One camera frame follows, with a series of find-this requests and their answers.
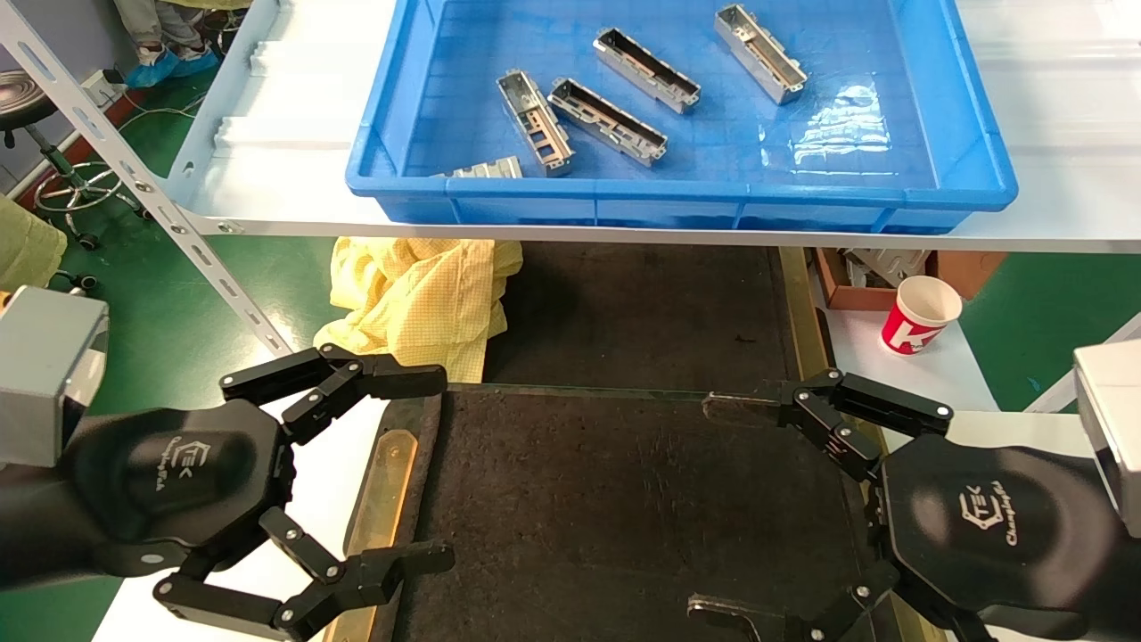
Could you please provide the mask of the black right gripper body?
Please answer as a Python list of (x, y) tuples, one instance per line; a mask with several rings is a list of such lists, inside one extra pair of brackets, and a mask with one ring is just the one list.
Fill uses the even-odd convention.
[(1089, 457), (924, 434), (879, 470), (900, 592), (1027, 637), (1136, 641), (1138, 539)]

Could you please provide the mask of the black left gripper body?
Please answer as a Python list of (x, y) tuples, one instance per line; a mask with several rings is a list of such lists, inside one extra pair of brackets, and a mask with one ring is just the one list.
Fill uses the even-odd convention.
[(276, 418), (244, 399), (81, 420), (52, 468), (7, 465), (5, 590), (133, 578), (187, 561), (215, 572), (267, 541), (294, 454)]

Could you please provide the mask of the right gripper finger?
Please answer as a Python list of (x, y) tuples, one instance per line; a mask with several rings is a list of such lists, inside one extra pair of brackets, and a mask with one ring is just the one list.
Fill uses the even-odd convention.
[(711, 393), (702, 400), (711, 422), (754, 428), (793, 428), (856, 482), (877, 483), (885, 455), (856, 420), (904, 434), (947, 434), (953, 411), (887, 383), (841, 369), (807, 381), (770, 382), (762, 397)]
[(687, 616), (718, 629), (739, 631), (750, 641), (840, 641), (863, 621), (899, 584), (896, 564), (872, 564), (859, 582), (845, 588), (820, 613), (771, 613), (759, 606), (730, 598), (693, 594)]

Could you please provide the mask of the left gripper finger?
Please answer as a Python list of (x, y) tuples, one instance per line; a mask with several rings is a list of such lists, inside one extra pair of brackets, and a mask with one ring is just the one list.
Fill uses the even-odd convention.
[(366, 548), (337, 560), (282, 507), (266, 509), (258, 520), (268, 541), (304, 572), (309, 584), (288, 600), (274, 600), (208, 584), (213, 564), (188, 556), (176, 572), (159, 582), (153, 596), (184, 621), (237, 631), (275, 641), (309, 641), (347, 611), (386, 606), (403, 582), (424, 574), (448, 572), (456, 556), (448, 543), (412, 543)]
[(307, 444), (362, 399), (415, 399), (448, 387), (439, 365), (402, 366), (391, 355), (358, 355), (325, 344), (285, 355), (220, 379), (224, 399), (265, 406), (301, 395), (281, 414), (289, 442)]

